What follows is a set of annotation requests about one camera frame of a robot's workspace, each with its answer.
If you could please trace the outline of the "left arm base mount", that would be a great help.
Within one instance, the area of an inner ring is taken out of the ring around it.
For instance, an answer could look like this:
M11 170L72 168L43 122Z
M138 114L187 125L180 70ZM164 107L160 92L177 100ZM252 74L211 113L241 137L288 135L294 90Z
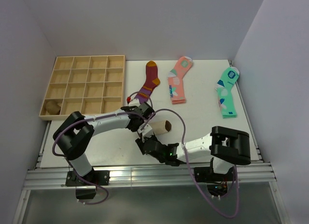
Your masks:
M109 196L108 190L104 187L109 185L109 180L109 170L93 170L89 175L84 177L78 176L73 170L67 173L65 186L75 187L75 196L78 201L84 202L85 204L99 204L107 200ZM95 198L99 190L105 192L103 200L90 202L90 200Z

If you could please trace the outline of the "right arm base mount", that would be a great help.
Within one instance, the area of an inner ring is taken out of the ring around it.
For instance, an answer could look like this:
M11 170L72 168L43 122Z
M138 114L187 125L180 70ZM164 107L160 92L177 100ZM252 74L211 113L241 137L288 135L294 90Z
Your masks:
M203 183L231 182L235 179L233 167L226 174L214 173L210 167L195 167L194 177L196 182Z

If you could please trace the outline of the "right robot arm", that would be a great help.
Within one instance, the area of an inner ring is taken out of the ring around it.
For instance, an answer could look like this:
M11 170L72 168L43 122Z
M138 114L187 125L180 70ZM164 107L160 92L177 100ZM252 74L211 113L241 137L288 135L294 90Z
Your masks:
M211 133L184 143L162 144L147 125L146 131L138 130L135 140L143 155L149 155L172 167L189 163L202 157L211 158L209 175L220 180L234 165L251 163L249 134L240 130L214 126Z

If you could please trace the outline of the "tan brown ribbed sock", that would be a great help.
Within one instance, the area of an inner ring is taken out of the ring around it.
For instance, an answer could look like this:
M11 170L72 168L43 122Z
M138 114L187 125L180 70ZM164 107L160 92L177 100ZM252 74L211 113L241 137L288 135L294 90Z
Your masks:
M50 115L58 115L61 111L61 107L54 100L48 101L45 109Z

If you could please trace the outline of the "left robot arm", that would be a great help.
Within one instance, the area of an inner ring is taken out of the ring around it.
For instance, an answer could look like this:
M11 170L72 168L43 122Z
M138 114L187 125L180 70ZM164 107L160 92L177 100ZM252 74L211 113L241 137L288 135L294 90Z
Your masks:
M97 173L89 163L85 151L95 135L114 130L128 129L136 132L154 113L146 102L139 106L125 106L102 116L86 116L73 112L54 133L54 147L57 145L63 157L77 173L77 180L83 185L98 182Z

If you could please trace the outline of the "cream brown striped sock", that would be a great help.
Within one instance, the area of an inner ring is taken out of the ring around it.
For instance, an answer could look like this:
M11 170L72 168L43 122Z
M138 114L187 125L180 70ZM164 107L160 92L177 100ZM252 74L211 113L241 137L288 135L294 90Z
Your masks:
M152 122L150 123L151 128L155 135L166 134L171 131L172 125L168 120Z

